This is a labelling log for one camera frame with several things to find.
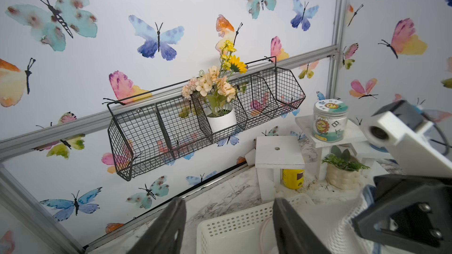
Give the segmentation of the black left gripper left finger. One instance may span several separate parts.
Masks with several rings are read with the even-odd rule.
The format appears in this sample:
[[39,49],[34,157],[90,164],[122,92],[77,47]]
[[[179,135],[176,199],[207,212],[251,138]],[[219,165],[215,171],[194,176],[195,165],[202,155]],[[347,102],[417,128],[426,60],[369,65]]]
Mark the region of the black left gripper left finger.
[[186,225],[186,202],[173,198],[128,254],[180,254]]

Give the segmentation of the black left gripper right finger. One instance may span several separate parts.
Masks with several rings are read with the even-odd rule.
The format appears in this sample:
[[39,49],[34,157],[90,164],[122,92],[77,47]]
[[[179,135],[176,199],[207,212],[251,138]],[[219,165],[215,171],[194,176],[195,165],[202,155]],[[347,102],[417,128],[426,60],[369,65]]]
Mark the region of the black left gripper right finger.
[[279,254],[330,253],[286,199],[275,199],[273,224]]

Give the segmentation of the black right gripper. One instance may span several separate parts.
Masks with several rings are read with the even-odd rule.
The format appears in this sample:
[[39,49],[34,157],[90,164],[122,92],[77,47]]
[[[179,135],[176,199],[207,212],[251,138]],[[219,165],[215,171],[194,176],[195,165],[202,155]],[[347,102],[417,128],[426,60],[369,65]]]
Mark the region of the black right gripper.
[[452,251],[452,187],[438,178],[378,176],[374,203],[352,219],[363,239],[415,254]]

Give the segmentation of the white mesh laundry bag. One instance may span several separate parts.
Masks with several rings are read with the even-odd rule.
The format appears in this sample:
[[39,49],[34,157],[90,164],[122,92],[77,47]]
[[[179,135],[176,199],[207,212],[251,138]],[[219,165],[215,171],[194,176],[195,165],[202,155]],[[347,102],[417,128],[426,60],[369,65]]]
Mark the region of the white mesh laundry bag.
[[350,201],[306,205],[297,213],[332,254],[380,254],[381,245],[359,237],[352,219],[374,204],[375,187],[367,185]]

